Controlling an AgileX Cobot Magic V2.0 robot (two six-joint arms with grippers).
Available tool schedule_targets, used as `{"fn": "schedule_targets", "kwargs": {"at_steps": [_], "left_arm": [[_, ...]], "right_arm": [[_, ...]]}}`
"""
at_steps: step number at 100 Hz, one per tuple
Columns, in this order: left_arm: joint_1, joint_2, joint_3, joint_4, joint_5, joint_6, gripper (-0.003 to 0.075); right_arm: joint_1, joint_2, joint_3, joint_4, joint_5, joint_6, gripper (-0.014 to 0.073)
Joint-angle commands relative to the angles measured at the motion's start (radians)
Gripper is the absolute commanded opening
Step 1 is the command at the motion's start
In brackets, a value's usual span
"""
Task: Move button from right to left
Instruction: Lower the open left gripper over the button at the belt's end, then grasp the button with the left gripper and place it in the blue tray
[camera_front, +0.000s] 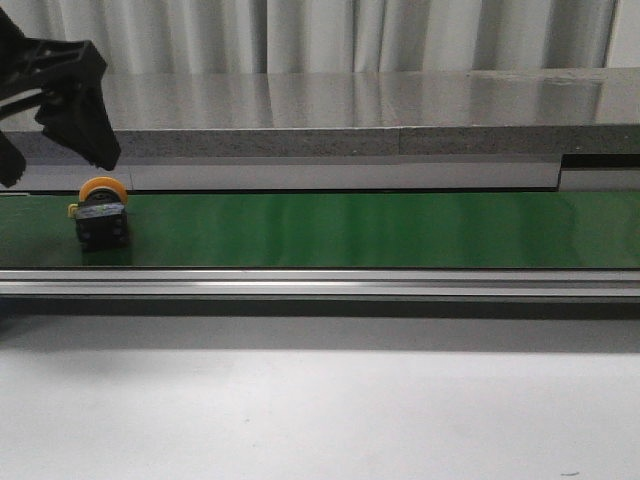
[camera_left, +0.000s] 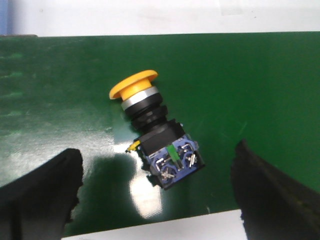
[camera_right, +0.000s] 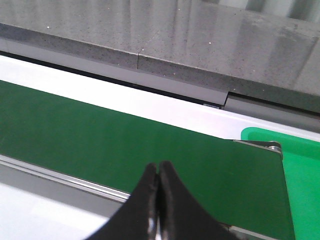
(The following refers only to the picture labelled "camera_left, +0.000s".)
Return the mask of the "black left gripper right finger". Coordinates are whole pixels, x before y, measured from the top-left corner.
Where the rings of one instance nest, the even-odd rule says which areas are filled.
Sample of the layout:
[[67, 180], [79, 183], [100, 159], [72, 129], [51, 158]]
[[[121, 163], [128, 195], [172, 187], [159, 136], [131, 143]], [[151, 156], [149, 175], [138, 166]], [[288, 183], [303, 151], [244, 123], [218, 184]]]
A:
[[318, 240], [320, 194], [254, 153], [235, 147], [230, 181], [249, 240]]

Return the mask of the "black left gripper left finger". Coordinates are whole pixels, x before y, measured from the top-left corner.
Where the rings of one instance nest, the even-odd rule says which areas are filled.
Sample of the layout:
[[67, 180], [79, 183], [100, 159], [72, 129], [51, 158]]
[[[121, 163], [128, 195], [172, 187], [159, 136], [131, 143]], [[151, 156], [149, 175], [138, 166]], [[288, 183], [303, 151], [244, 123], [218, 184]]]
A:
[[67, 148], [0, 188], [2, 240], [60, 240], [83, 185], [80, 150]]

